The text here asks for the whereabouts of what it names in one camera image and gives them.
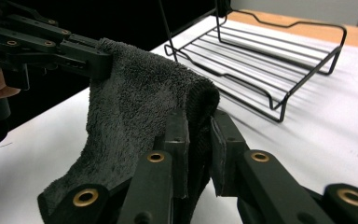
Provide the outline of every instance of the white table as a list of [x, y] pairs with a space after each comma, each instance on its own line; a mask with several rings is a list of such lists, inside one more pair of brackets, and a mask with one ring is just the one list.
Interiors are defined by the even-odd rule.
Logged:
[[[213, 20], [177, 36], [175, 46], [209, 25]], [[165, 55], [162, 47], [153, 52]], [[86, 89], [11, 131], [0, 143], [0, 224], [43, 223], [36, 197], [80, 155], [87, 139], [88, 105]], [[275, 155], [301, 185], [319, 193], [332, 183], [358, 187], [358, 48], [345, 47], [330, 77], [316, 75], [296, 92], [283, 123], [225, 98], [219, 107], [243, 121], [234, 120], [250, 148]], [[192, 223], [241, 223], [236, 200], [215, 198], [209, 184]]]

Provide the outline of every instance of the black towel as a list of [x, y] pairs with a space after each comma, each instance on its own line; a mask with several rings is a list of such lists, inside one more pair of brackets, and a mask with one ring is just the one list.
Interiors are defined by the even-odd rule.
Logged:
[[177, 223], [189, 223], [209, 181], [210, 116], [219, 92], [207, 78], [185, 66], [134, 46], [101, 39], [98, 50], [113, 55], [107, 80], [92, 80], [87, 132], [81, 156], [63, 177], [39, 196], [45, 222], [63, 197], [77, 186], [112, 189], [131, 177], [137, 161], [164, 134], [168, 113], [183, 108], [190, 137], [188, 198], [175, 200]]

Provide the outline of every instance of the wire rack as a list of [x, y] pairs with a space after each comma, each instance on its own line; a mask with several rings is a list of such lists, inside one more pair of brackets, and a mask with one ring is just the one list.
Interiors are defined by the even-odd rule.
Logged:
[[208, 74], [220, 93], [234, 103], [283, 122], [289, 98], [304, 83], [316, 73], [326, 76], [333, 73], [345, 43], [345, 27], [312, 21], [280, 25], [261, 21], [251, 12], [230, 10], [252, 16], [257, 22], [272, 27], [322, 26], [339, 30], [339, 43], [329, 48], [316, 47], [285, 35], [266, 35], [263, 31], [227, 25], [227, 15], [219, 18], [217, 1], [215, 5], [212, 15], [216, 17], [216, 26], [176, 49], [160, 3], [169, 38], [169, 44], [164, 48], [167, 56], [173, 56], [177, 62], [180, 58], [180, 63], [195, 72]]

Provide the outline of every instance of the gray panel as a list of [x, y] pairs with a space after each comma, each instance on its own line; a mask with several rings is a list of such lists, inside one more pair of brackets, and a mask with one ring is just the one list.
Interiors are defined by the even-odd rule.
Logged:
[[235, 9], [358, 25], [358, 0], [231, 0]]

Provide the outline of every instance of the wooden floor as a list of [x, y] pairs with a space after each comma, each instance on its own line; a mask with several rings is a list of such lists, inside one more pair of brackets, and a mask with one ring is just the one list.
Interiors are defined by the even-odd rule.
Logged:
[[[261, 21], [268, 21], [271, 23], [278, 23], [278, 24], [282, 24], [282, 25], [289, 25], [293, 22], [301, 20], [299, 18], [269, 14], [269, 13], [264, 13], [264, 12], [257, 12], [257, 11], [249, 11], [249, 12], [253, 12], [258, 17], [258, 19], [260, 19]], [[340, 39], [339, 36], [340, 36], [340, 34], [342, 34], [342, 32], [338, 29], [332, 29], [329, 27], [308, 26], [308, 25], [299, 25], [299, 26], [295, 26], [290, 29], [276, 28], [273, 26], [263, 25], [263, 24], [259, 23], [257, 20], [255, 20], [254, 17], [252, 17], [250, 15], [242, 14], [239, 12], [230, 13], [228, 15], [228, 19], [232, 20], [232, 21], [241, 21], [241, 22], [252, 24], [252, 25], [258, 25], [258, 26], [262, 26], [262, 27], [275, 29], [275, 30], [285, 31], [285, 32], [288, 32], [291, 34], [320, 38], [322, 40], [332, 41], [332, 42], [339, 42], [339, 39]], [[344, 25], [344, 26], [348, 31], [345, 45], [358, 47], [358, 27], [349, 26], [349, 25]]]

